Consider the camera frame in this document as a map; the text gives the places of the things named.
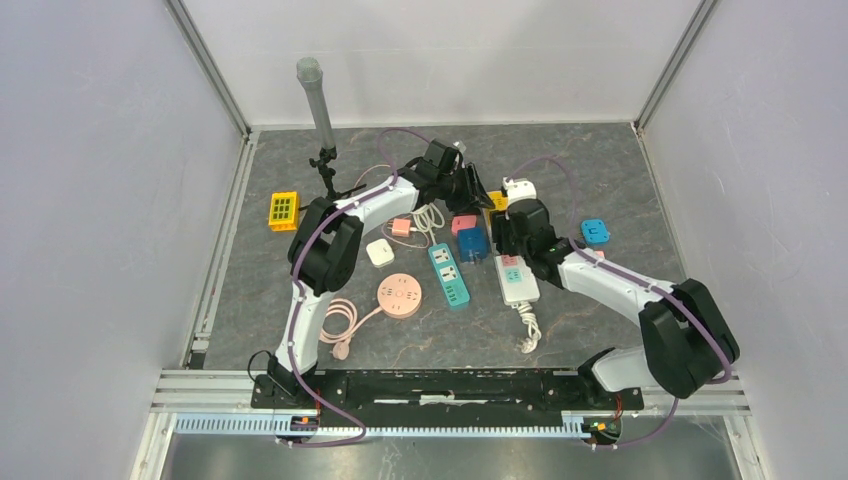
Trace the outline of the pink plug charger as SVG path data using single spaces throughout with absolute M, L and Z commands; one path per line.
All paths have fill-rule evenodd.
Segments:
M 393 237 L 408 238 L 412 234 L 412 221 L 409 218 L 392 219 L 388 227 Z

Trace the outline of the yellow cube adapter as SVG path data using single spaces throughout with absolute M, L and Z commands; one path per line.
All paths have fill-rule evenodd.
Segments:
M 486 228 L 491 230 L 492 215 L 497 212 L 505 212 L 508 207 L 508 199 L 500 190 L 490 191 L 488 192 L 488 196 L 494 207 L 490 209 L 483 209 L 482 215 Z

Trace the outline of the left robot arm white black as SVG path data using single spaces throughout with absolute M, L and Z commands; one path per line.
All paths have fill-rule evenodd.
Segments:
M 476 165 L 454 145 L 432 140 L 425 153 L 350 199 L 320 197 L 292 241 L 292 300 L 283 339 L 267 374 L 290 407 L 314 394 L 320 331 L 334 294 L 351 279 L 362 237 L 387 221 L 441 201 L 452 213 L 493 207 Z

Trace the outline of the white folding plug adapter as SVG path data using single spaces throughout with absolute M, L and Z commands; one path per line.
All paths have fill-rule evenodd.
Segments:
M 366 253 L 369 261 L 376 268 L 386 267 L 395 260 L 394 251 L 389 241 L 385 238 L 370 242 L 366 246 Z

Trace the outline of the round pink power socket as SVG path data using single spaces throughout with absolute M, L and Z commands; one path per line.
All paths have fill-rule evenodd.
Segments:
M 387 276 L 376 294 L 380 309 L 389 317 L 406 319 L 413 316 L 422 303 L 420 283 L 411 275 L 396 273 Z

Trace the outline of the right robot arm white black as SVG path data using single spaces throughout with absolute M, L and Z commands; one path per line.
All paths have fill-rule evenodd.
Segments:
M 712 293 L 702 282 L 661 281 L 599 256 L 560 236 L 538 199 L 523 199 L 491 215 L 501 254 L 520 257 L 537 279 L 589 297 L 638 326 L 642 343 L 611 349 L 589 361 L 577 382 L 580 400 L 602 408 L 618 391 L 658 386 L 686 399 L 707 384 L 728 381 L 739 345 Z

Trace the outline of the dark blue cube adapter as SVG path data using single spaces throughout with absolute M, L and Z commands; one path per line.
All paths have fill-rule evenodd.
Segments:
M 488 237 L 481 226 L 459 230 L 457 243 L 461 263 L 480 263 L 489 257 Z

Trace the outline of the teal power strip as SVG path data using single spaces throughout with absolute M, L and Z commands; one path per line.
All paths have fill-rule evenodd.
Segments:
M 428 256 L 449 308 L 452 311 L 466 308 L 471 297 L 448 245 L 439 243 L 431 246 Z

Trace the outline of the light blue cube adapter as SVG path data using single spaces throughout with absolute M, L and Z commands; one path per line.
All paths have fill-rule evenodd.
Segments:
M 580 232 L 585 243 L 589 246 L 605 245 L 610 241 L 611 234 L 600 218 L 586 219 L 580 223 Z

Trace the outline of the white power strip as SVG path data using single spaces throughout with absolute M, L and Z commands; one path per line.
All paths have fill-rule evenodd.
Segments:
M 535 303 L 540 299 L 536 277 L 520 256 L 494 257 L 502 299 L 507 306 Z

